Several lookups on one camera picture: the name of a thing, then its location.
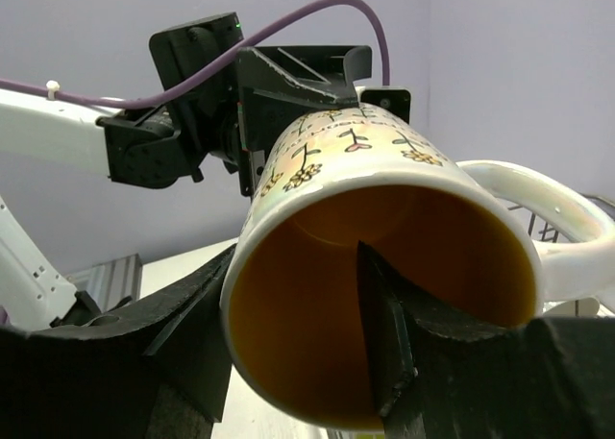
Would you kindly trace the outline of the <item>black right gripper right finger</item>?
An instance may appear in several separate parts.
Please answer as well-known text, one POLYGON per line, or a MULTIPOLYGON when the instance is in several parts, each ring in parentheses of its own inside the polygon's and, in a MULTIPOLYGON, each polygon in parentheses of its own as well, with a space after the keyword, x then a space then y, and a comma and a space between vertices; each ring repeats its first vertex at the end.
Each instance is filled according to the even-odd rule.
POLYGON ((388 438, 610 438, 614 322, 480 321, 403 278, 366 244, 357 292, 377 415, 388 438))

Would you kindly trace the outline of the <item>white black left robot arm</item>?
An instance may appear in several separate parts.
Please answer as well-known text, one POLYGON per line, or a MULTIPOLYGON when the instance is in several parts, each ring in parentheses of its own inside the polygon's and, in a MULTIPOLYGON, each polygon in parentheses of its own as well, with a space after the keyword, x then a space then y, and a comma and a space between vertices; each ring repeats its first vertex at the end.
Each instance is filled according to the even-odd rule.
POLYGON ((372 74, 367 46, 266 47, 263 41, 305 16, 294 12, 244 37, 224 13, 151 36, 163 93, 88 99, 44 87, 1 84, 1 306, 27 331, 66 321, 77 288, 26 233, 48 227, 66 239, 78 229, 97 241, 96 216, 120 208, 114 184, 159 190, 203 179, 208 156, 254 195, 258 154, 306 112, 354 107, 357 80, 372 74))

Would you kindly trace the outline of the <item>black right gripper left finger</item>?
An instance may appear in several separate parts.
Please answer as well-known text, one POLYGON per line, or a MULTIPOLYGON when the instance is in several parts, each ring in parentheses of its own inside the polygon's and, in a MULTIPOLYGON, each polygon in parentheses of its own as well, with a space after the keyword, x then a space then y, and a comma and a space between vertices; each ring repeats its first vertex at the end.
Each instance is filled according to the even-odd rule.
POLYGON ((233 254, 83 326, 3 326, 2 436, 210 437, 232 370, 219 300, 233 254))

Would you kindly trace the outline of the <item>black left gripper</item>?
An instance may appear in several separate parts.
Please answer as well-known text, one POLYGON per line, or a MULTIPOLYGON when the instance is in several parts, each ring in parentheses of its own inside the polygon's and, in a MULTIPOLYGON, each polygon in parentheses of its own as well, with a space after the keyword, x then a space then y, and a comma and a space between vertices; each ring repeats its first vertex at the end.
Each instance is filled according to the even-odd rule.
MULTIPOLYGON (((149 51, 161 85, 170 89, 242 39, 237 15, 226 12, 153 34, 149 51)), ((110 178, 151 189, 181 177, 198 183, 201 163, 213 156, 239 175, 241 194, 252 197, 284 130, 307 113, 356 107, 354 82, 371 76, 366 45, 241 48, 235 68, 224 67, 177 99, 98 118, 110 178)))

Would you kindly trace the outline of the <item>floral mug orange inside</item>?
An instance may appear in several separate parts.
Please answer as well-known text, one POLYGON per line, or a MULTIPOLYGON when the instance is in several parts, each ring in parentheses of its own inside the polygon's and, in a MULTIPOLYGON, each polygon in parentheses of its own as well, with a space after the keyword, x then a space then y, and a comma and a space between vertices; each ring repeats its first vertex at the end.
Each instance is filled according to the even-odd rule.
POLYGON ((274 135, 220 309, 234 367, 291 417, 381 428, 358 292, 369 256, 502 328, 614 283, 612 218, 535 170, 450 160, 367 103, 298 112, 274 135))

